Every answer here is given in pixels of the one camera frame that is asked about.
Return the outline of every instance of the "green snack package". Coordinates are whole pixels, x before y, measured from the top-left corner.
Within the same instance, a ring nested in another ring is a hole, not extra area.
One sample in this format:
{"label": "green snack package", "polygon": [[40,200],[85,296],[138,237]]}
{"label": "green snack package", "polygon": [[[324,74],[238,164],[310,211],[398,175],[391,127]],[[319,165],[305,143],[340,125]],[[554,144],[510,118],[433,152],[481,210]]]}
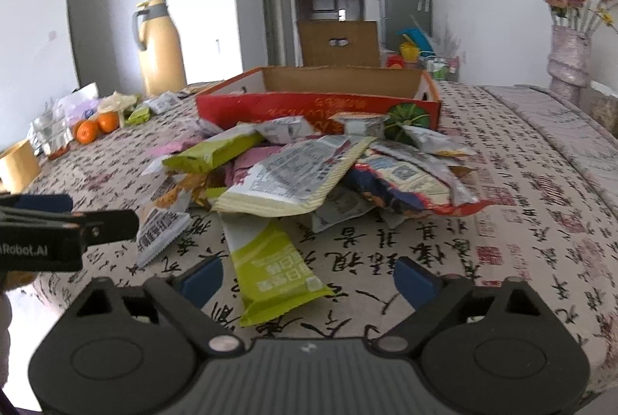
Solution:
{"label": "green snack package", "polygon": [[222,213],[245,312],[240,326],[275,319],[333,291],[307,267],[278,220]]}
{"label": "green snack package", "polygon": [[140,105],[137,107],[129,118],[126,119],[125,124],[128,126],[137,126],[150,120],[150,108],[146,105]]}
{"label": "green snack package", "polygon": [[180,173],[206,174],[255,147],[263,139],[253,125],[239,124],[215,134],[177,156],[169,157],[163,161],[163,165]]}

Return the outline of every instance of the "silver round pin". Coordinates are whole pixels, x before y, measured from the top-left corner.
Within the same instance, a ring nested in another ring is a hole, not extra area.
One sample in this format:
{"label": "silver round pin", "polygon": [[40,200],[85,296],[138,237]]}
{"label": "silver round pin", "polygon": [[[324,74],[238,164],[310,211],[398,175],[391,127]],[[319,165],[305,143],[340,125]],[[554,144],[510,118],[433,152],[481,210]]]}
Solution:
{"label": "silver round pin", "polygon": [[401,352],[406,350],[408,341],[404,337],[388,336],[378,340],[378,347],[384,352]]}
{"label": "silver round pin", "polygon": [[211,338],[208,346],[215,352],[232,352],[240,346],[240,340],[232,335]]}

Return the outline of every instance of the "thermos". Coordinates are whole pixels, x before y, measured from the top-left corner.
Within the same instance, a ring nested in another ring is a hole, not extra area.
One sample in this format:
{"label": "thermos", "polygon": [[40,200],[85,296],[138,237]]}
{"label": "thermos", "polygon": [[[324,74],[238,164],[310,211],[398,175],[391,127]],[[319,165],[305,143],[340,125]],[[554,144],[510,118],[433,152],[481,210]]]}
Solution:
{"label": "thermos", "polygon": [[133,15],[133,33],[146,94],[182,90],[187,87],[187,78],[180,36],[169,17],[167,0],[147,0],[137,7],[141,9]]}

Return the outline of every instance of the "pink vase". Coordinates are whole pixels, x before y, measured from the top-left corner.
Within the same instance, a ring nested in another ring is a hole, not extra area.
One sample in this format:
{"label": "pink vase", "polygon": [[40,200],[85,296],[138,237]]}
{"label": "pink vase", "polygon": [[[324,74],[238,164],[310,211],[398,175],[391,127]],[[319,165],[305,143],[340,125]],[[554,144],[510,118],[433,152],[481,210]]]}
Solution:
{"label": "pink vase", "polygon": [[579,106],[580,92],[590,85],[590,37],[568,26],[554,25],[547,72],[549,89]]}

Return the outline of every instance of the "cardboard box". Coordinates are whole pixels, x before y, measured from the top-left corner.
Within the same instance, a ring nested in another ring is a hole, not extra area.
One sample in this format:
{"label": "cardboard box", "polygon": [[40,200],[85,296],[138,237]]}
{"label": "cardboard box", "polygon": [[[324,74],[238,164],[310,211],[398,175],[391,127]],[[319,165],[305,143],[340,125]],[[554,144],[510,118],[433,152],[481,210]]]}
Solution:
{"label": "cardboard box", "polygon": [[438,129],[438,88],[421,70],[267,66],[217,83],[196,96],[200,117],[223,129],[238,122],[303,115],[326,134],[342,131],[341,125],[329,120],[338,112],[387,113],[400,103],[416,105],[415,117]]}
{"label": "cardboard box", "polygon": [[305,66],[380,67],[375,21],[300,21]]}

